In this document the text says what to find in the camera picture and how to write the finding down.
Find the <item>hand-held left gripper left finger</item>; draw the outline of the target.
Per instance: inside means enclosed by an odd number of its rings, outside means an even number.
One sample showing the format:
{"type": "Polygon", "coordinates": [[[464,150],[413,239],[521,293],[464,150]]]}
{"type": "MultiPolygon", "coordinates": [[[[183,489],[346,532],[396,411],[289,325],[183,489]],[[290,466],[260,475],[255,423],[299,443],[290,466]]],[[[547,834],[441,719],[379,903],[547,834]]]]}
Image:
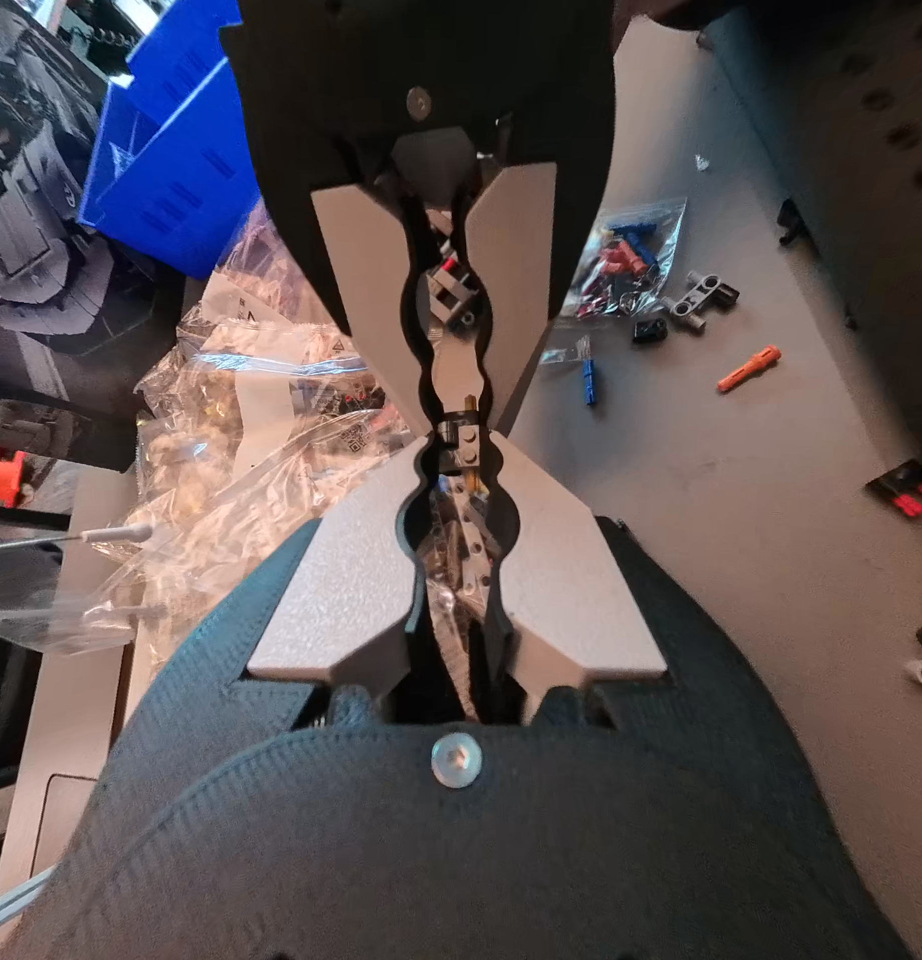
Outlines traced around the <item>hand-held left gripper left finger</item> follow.
{"type": "Polygon", "coordinates": [[[252,680],[364,689],[396,721],[463,719],[418,546],[431,529],[429,435],[308,524],[308,544],[246,664],[252,680]]]}

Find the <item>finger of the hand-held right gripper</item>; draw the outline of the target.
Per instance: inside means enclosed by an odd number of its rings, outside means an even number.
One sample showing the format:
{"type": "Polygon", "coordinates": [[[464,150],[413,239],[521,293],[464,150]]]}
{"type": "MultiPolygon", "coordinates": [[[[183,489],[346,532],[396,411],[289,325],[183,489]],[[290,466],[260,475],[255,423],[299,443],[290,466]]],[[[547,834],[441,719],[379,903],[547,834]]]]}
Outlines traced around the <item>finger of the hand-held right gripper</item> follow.
{"type": "Polygon", "coordinates": [[[500,170],[467,213],[467,261],[487,296],[491,333],[480,367],[489,427],[509,434],[552,324],[550,269],[557,165],[500,170]]]}
{"type": "Polygon", "coordinates": [[[348,336],[409,429],[424,437],[433,430],[433,354],[404,225],[361,186],[318,190],[312,202],[348,336]]]}

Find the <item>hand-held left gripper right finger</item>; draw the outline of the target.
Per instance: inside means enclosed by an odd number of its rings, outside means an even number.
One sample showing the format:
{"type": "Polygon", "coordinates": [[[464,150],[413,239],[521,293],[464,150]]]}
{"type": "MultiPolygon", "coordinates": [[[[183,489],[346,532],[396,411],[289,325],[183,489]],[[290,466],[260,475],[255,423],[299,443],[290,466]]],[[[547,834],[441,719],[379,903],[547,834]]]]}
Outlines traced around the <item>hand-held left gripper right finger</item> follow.
{"type": "Polygon", "coordinates": [[[499,591],[514,632],[505,670],[524,693],[521,723],[553,689],[663,678],[665,657],[592,511],[507,438],[491,432],[491,441],[517,519],[499,591]]]}

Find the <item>dark grey lego chassis frame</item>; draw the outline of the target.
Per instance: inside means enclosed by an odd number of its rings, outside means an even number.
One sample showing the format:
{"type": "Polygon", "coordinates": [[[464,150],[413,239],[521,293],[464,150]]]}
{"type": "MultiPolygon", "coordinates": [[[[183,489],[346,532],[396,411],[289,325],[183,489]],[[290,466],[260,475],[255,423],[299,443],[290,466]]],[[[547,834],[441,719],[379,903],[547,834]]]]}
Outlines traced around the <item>dark grey lego chassis frame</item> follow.
{"type": "Polygon", "coordinates": [[[454,245],[450,213],[427,206],[425,214],[440,257],[438,264],[427,272],[429,338],[449,333],[471,341],[479,328],[483,307],[479,281],[454,245]]]}

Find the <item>small clear bag of pins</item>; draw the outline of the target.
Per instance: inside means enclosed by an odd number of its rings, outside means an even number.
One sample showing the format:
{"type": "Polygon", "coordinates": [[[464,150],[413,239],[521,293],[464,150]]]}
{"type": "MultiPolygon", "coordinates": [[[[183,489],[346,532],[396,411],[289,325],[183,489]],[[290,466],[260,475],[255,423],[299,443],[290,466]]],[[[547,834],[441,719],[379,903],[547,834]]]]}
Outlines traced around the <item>small clear bag of pins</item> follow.
{"type": "Polygon", "coordinates": [[[629,319],[659,305],[687,207],[684,197],[604,208],[588,234],[559,321],[629,319]]]}

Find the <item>pile of clear parts bags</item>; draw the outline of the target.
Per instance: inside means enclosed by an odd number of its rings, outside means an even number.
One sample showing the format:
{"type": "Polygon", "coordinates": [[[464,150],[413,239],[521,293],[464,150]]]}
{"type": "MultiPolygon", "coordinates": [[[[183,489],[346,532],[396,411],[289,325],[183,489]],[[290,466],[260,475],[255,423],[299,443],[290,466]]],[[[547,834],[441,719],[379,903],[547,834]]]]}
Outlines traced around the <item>pile of clear parts bags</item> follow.
{"type": "Polygon", "coordinates": [[[138,382],[143,541],[69,542],[117,565],[96,588],[47,573],[44,546],[0,551],[0,640],[40,653],[140,641],[163,666],[289,534],[408,445],[404,418],[287,252],[262,201],[138,382]]]}

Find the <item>grey block with yellow pins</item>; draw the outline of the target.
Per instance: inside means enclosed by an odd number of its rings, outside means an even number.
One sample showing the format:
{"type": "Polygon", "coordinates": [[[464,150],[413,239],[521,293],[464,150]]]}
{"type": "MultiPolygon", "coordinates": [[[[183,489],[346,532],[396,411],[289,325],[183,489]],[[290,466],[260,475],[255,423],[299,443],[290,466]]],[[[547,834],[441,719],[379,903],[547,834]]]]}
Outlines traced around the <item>grey block with yellow pins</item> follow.
{"type": "Polygon", "coordinates": [[[467,393],[460,406],[445,409],[438,423],[438,477],[448,492],[486,497],[481,457],[481,421],[478,397],[467,393]]]}

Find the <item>orange lego pin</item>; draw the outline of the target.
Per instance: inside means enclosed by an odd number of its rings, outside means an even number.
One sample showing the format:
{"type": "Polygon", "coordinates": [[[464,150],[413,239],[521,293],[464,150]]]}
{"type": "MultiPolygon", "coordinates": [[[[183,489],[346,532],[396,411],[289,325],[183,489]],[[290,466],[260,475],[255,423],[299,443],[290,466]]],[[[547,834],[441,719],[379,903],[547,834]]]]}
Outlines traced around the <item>orange lego pin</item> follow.
{"type": "Polygon", "coordinates": [[[776,366],[782,357],[778,347],[767,345],[753,354],[744,364],[722,377],[716,385],[720,395],[727,394],[748,380],[759,376],[767,369],[776,366]]]}

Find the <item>dark lego set box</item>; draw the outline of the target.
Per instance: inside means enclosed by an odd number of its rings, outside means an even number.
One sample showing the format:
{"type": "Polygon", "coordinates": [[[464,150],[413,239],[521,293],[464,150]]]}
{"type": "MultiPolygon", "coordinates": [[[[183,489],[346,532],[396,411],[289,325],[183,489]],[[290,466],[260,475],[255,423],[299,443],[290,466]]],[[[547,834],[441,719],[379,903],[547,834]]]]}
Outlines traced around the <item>dark lego set box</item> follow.
{"type": "Polygon", "coordinates": [[[0,2],[0,447],[122,473],[185,278],[79,220],[105,94],[0,2]]]}

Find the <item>clear bag of mixed pieces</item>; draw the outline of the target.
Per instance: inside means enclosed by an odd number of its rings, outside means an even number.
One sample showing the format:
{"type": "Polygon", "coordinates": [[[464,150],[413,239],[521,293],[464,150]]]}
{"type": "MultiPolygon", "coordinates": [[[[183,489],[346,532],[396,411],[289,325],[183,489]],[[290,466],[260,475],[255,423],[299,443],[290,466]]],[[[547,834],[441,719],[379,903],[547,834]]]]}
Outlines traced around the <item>clear bag of mixed pieces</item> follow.
{"type": "Polygon", "coordinates": [[[441,475],[430,494],[431,529],[421,547],[429,580],[483,617],[500,548],[488,527],[489,493],[463,476],[441,475]]]}

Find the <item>dark grey beam with pins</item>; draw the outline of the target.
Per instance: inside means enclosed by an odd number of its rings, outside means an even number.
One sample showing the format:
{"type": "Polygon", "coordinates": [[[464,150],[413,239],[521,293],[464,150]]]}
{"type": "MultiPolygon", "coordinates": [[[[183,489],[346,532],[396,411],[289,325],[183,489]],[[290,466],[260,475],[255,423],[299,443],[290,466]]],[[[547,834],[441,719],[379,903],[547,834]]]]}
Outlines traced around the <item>dark grey beam with pins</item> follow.
{"type": "Polygon", "coordinates": [[[702,334],[709,309],[731,311],[739,298],[739,290],[718,273],[691,271],[686,277],[686,291],[679,297],[665,296],[660,304],[678,326],[693,334],[702,334]]]}

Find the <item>blue plastic bin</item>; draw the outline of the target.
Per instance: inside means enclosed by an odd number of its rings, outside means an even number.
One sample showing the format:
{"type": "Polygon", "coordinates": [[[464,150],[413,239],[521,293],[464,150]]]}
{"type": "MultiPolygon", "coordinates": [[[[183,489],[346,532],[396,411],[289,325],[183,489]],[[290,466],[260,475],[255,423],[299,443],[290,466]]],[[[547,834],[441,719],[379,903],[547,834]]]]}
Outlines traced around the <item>blue plastic bin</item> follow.
{"type": "Polygon", "coordinates": [[[225,57],[220,30],[241,20],[238,1],[174,2],[131,53],[131,75],[175,98],[186,96],[225,57]]]}
{"type": "Polygon", "coordinates": [[[205,281],[259,195],[225,57],[161,125],[127,88],[108,86],[83,185],[83,227],[205,281]]]}

